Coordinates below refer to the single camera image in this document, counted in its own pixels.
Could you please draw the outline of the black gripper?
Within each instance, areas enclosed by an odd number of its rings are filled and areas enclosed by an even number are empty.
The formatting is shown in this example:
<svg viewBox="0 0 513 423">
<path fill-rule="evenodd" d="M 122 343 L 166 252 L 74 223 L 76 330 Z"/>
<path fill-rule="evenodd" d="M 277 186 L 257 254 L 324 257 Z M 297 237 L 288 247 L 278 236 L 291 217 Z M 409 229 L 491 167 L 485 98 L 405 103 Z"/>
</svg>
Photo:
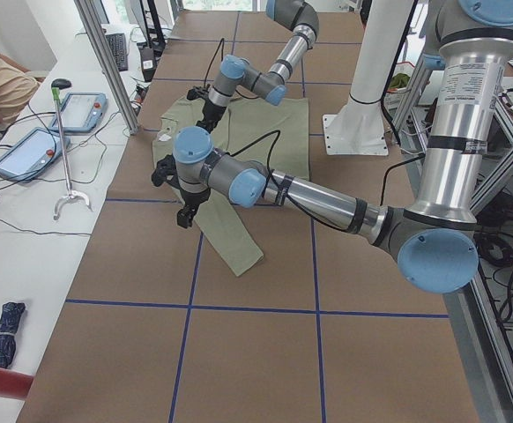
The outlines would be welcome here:
<svg viewBox="0 0 513 423">
<path fill-rule="evenodd" d="M 206 100 L 202 109 L 203 119 L 197 121 L 196 126 L 207 132 L 212 132 L 224 115 L 224 108 L 211 100 Z"/>
<path fill-rule="evenodd" d="M 208 189 L 196 193 L 182 189 L 181 196 L 184 206 L 176 214 L 176 223 L 182 228 L 190 228 L 199 206 L 208 200 Z"/>
</svg>

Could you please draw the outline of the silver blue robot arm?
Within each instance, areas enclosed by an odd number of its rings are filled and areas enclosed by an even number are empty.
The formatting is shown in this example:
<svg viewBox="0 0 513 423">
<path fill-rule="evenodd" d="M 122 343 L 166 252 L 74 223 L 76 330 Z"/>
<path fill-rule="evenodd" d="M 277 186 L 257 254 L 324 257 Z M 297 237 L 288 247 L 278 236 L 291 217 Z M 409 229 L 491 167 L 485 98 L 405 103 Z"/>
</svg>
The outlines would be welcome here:
<svg viewBox="0 0 513 423">
<path fill-rule="evenodd" d="M 173 137 L 171 183 L 183 208 L 181 226 L 229 231 L 231 219 L 214 218 L 215 204 L 275 204 L 306 213 L 316 223 L 366 240 L 374 263 L 395 263 L 406 281 L 431 293 L 450 293 L 476 275 L 470 203 L 487 149 L 505 67 L 513 58 L 513 1 L 433 1 L 425 47 L 444 63 L 435 117 L 421 158 L 420 187 L 412 190 L 404 169 L 391 187 L 384 169 L 401 151 L 383 133 L 382 95 L 401 49 L 411 1 L 376 1 L 353 70 L 349 94 L 331 119 L 316 119 L 320 133 L 309 146 L 303 171 L 284 172 L 297 147 L 283 130 L 271 134 L 264 159 L 250 148 L 224 149 L 220 136 L 240 116 L 233 94 L 246 88 L 269 105 L 284 101 L 297 65 L 314 60 L 312 73 L 332 75 L 337 59 L 318 41 L 326 21 L 302 1 L 270 1 L 267 16 L 291 38 L 265 70 L 226 56 L 203 100 L 201 122 Z"/>
<path fill-rule="evenodd" d="M 238 87 L 277 106 L 286 95 L 286 82 L 293 76 L 304 55 L 314 47 L 319 35 L 319 18 L 306 1 L 269 1 L 269 19 L 286 28 L 291 37 L 268 70 L 260 70 L 249 59 L 226 55 L 213 82 L 198 89 L 204 100 L 202 118 L 197 126 L 212 132 L 225 114 Z"/>
</svg>

